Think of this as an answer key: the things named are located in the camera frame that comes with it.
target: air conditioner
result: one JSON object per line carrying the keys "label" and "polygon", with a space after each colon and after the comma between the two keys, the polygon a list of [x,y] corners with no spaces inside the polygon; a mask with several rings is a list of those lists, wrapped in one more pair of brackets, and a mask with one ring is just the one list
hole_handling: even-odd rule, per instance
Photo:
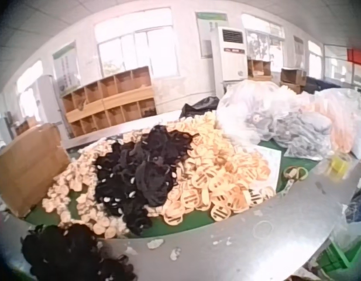
{"label": "air conditioner", "polygon": [[211,32],[215,93],[222,98],[229,84],[248,78],[246,44],[240,29],[219,26]]}

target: gray table surface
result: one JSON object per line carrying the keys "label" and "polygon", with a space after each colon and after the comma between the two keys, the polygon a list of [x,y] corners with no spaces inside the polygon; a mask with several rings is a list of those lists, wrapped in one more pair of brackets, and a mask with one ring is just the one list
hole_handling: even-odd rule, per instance
{"label": "gray table surface", "polygon": [[[150,250],[146,239],[105,240],[109,255],[126,253],[141,281],[279,280],[302,266],[329,237],[352,198],[361,176],[353,159],[348,177],[334,182],[323,174],[295,183],[276,196],[225,221],[161,237]],[[9,265],[23,272],[29,265],[20,253],[28,223],[0,213],[0,250]],[[173,249],[181,250],[176,261]]]}

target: clear plastic bag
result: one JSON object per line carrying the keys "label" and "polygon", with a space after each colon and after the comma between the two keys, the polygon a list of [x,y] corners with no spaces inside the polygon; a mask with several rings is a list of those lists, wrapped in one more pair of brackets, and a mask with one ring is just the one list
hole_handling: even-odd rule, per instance
{"label": "clear plastic bag", "polygon": [[332,121],[331,144],[334,150],[349,153],[356,137],[354,116],[361,112],[361,96],[351,89],[331,88],[315,93],[306,110],[316,111]]}
{"label": "clear plastic bag", "polygon": [[256,145],[272,138],[273,109],[280,106],[283,110],[294,95],[272,82],[245,80],[227,91],[219,102],[216,117],[233,142]]}
{"label": "clear plastic bag", "polygon": [[331,120],[317,112],[290,112],[276,118],[274,137],[284,156],[321,160],[331,153]]}
{"label": "clear plastic bag", "polygon": [[361,113],[354,116],[356,136],[352,146],[352,153],[357,159],[361,159]]}

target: white plastic bag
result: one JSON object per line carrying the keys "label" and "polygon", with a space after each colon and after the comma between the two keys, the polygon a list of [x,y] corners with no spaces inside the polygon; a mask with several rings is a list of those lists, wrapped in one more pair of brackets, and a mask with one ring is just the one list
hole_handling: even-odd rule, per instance
{"label": "white plastic bag", "polygon": [[220,100],[216,110],[218,123],[238,144],[268,141],[273,136],[273,108],[283,107],[294,94],[272,82],[244,80]]}

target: paper sheet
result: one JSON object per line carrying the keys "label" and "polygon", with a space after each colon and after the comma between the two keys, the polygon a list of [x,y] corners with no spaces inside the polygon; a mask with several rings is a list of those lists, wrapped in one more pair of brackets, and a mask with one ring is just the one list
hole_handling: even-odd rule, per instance
{"label": "paper sheet", "polygon": [[248,150],[256,150],[260,152],[265,160],[269,163],[269,168],[271,170],[270,176],[265,181],[256,181],[250,185],[251,189],[260,190],[264,187],[270,186],[276,191],[279,171],[280,171],[280,161],[281,161],[281,151],[271,148],[265,148],[263,146],[254,145]]}

